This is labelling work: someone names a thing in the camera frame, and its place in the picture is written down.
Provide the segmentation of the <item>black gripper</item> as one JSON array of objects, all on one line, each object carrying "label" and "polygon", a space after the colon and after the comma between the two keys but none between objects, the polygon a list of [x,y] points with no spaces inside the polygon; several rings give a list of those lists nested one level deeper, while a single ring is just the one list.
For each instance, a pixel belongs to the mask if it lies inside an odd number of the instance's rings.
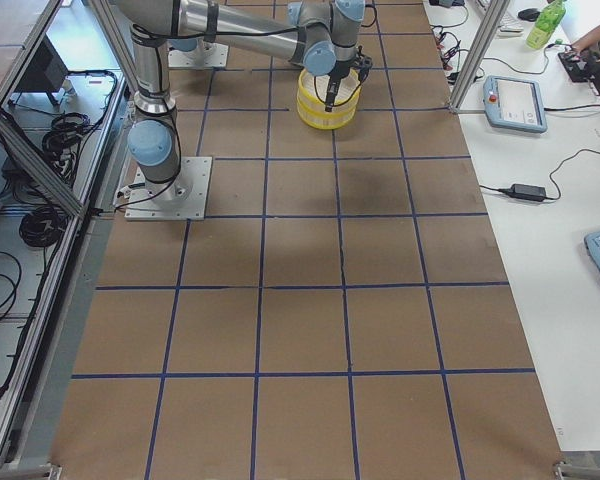
[{"label": "black gripper", "polygon": [[346,78],[354,67],[357,57],[356,47],[336,47],[336,62],[329,72],[329,83],[326,89],[325,110],[332,111],[336,103],[341,81]]}]

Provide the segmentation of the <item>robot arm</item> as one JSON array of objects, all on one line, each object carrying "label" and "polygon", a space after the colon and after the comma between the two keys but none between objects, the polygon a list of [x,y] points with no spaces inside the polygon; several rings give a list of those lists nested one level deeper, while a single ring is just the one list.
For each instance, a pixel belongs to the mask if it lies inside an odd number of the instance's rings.
[{"label": "robot arm", "polygon": [[362,1],[292,1],[284,22],[216,1],[121,1],[118,7],[131,23],[138,82],[139,117],[128,148],[153,196],[177,191],[181,175],[177,108],[168,78],[171,47],[220,42],[285,59],[315,77],[327,77],[326,110],[335,107],[340,83],[351,70],[364,81],[372,66],[358,43],[366,9]]}]

